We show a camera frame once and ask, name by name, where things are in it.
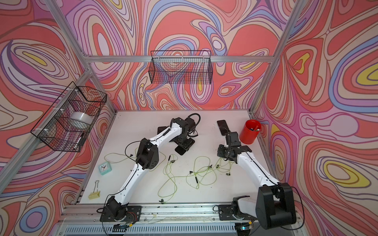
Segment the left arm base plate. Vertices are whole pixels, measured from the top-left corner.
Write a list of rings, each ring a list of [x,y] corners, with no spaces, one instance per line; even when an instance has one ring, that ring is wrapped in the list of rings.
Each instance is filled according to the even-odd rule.
[[[135,223],[140,220],[142,206],[121,206],[118,208],[105,206],[100,216],[100,222]]]

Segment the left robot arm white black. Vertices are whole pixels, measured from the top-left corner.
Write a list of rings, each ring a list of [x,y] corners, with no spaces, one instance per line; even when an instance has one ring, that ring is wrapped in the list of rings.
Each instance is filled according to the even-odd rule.
[[[101,211],[100,222],[122,222],[128,214],[130,199],[148,170],[154,169],[159,163],[159,148],[169,142],[174,142],[175,151],[184,155],[195,143],[196,127],[201,121],[198,113],[192,113],[187,118],[173,118],[170,125],[163,128],[155,137],[143,138],[139,141],[134,168],[122,187],[115,194],[110,194]]]

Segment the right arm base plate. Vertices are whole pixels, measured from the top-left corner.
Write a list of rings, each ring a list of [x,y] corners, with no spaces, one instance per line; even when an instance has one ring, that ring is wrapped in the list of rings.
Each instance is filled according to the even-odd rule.
[[[231,221],[231,220],[249,220],[256,221],[257,218],[246,213],[242,213],[237,207],[232,204],[229,205],[217,205],[216,212],[219,215],[220,221]]]

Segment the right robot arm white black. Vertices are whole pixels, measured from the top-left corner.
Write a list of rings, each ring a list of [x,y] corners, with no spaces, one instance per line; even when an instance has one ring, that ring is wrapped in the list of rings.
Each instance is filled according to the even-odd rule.
[[[233,217],[257,219],[266,230],[293,225],[297,222],[293,188],[280,183],[255,158],[248,146],[243,146],[237,132],[222,133],[225,144],[219,145],[217,156],[239,165],[258,189],[256,197],[234,197],[230,205],[220,205],[221,220]]]

